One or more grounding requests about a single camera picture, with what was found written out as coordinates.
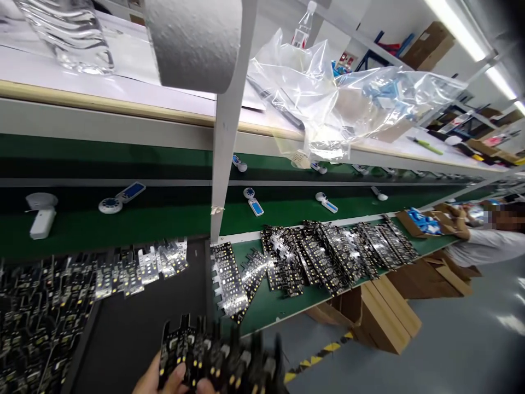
yellow black hazard tape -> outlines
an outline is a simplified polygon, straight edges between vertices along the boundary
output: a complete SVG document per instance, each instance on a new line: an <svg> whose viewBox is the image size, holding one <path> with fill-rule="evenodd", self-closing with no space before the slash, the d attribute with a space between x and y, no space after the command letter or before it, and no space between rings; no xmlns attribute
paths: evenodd
<svg viewBox="0 0 525 394"><path fill-rule="evenodd" d="M290 382L291 380L294 380L297 377L297 375L299 375L301 372L303 372L304 370L308 369L309 367L317 364L318 362L320 362L323 359L323 357L326 357L330 353L335 352L337 349L339 349L341 347L341 345L345 344L346 342L348 342L352 338L354 338L352 333L351 332L347 332L345 335L343 335L339 339L339 341L333 342L333 343L325 346L323 350L321 350L317 354L315 354L312 357L310 357L309 360L301 361L299 363L299 366L297 366L296 368L292 368L288 372L286 372L286 375L284 376L284 383L286 384L286 383Z"/></svg>

green handle tool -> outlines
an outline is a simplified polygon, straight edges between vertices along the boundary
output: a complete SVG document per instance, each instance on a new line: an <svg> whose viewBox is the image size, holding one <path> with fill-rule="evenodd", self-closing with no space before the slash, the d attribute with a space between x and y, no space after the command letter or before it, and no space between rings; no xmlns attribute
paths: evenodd
<svg viewBox="0 0 525 394"><path fill-rule="evenodd" d="M417 138L414 138L414 137L407 137L410 141L414 141L415 143L418 143L419 145L421 145L423 148L426 148L428 149L429 151L431 152L434 152L438 155L443 155L443 152L440 151L439 149L436 149L434 148L432 145L430 145L429 142L427 141L421 141L421 140L418 140Z"/></svg>

plastic bag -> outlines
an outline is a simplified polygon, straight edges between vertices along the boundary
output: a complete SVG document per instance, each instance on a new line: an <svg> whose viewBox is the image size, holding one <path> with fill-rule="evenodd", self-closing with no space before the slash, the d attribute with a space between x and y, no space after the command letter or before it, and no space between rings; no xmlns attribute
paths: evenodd
<svg viewBox="0 0 525 394"><path fill-rule="evenodd" d="M279 29L248 66L248 82L271 105L281 153L299 168L316 160L348 163L366 137L391 140L429 111L451 103L466 84L437 74L384 67L334 78L326 41L303 50L282 44ZM296 136L283 138L279 129ZM302 141L298 149L293 140Z"/></svg>
<svg viewBox="0 0 525 394"><path fill-rule="evenodd" d="M304 138L297 150L274 133L281 153L299 168L310 168L313 160L349 158L348 136L334 111L338 89L326 50L326 41L306 50L282 44L279 29L248 66L248 82L271 104L267 113L273 123Z"/></svg>
<svg viewBox="0 0 525 394"><path fill-rule="evenodd" d="M345 74L337 77L337 84L335 109L353 134L351 143L389 132L402 121L405 128L415 126L429 111L450 104L467 86L456 79L393 66Z"/></svg>

fluorescent light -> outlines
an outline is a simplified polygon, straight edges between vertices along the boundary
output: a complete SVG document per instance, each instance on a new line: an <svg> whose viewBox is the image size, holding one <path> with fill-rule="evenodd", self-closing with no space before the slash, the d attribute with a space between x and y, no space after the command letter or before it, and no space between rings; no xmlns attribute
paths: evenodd
<svg viewBox="0 0 525 394"><path fill-rule="evenodd" d="M486 74L490 78L492 83L496 86L496 88L498 88L499 91L503 93L503 95L507 99L514 100L518 97L518 95L514 93L513 89L507 83L505 78L503 78L502 74L496 69L496 67L489 68L486 71Z"/></svg>
<svg viewBox="0 0 525 394"><path fill-rule="evenodd" d="M516 101L514 105L516 106L516 108L518 108L521 111L523 115L525 115L525 106L523 105L521 101Z"/></svg>
<svg viewBox="0 0 525 394"><path fill-rule="evenodd" d="M475 62L483 60L490 52L484 49L460 19L455 10L445 0L425 0L428 7L447 27L448 31L459 41Z"/></svg>

